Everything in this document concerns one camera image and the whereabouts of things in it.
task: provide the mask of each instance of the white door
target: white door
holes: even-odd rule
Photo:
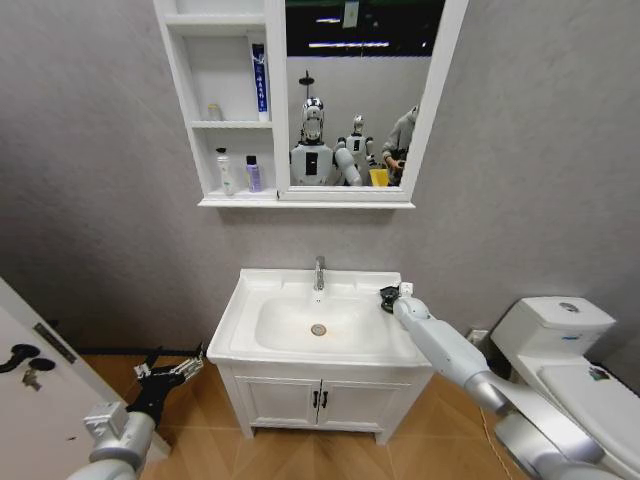
[[[0,331],[0,364],[16,344],[32,345],[40,350],[39,358],[55,362],[53,370],[37,373],[39,391],[22,383],[31,359],[0,373],[0,476],[64,479],[87,463],[93,446],[83,417],[96,403],[122,399],[2,279]],[[59,342],[68,358],[42,335]],[[149,458],[167,452],[166,443],[155,436]]]
[[[335,430],[382,431],[410,385],[322,381],[318,426]]]
[[[320,379],[236,377],[252,426],[316,424]]]

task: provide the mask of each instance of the white sink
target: white sink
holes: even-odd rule
[[[314,275],[242,270],[207,357],[429,365],[400,323],[380,308],[379,290],[399,284],[400,274],[327,270],[320,293],[313,290]]]

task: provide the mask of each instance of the door lock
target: door lock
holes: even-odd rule
[[[52,360],[46,358],[34,358],[29,362],[29,369],[22,377],[22,383],[27,387],[33,388],[36,392],[42,388],[42,385],[38,382],[37,372],[48,372],[53,370],[56,364]]]
[[[0,365],[0,373],[7,373],[20,365],[27,358],[34,358],[40,355],[40,349],[33,345],[19,343],[11,347],[11,358]]]

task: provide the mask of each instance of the toilet seat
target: toilet seat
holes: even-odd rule
[[[591,364],[542,367],[539,376],[605,450],[640,472],[640,398]]]

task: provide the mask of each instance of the vanity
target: vanity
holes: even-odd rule
[[[372,432],[384,445],[433,374],[379,290],[400,274],[243,269],[207,350],[238,423]]]

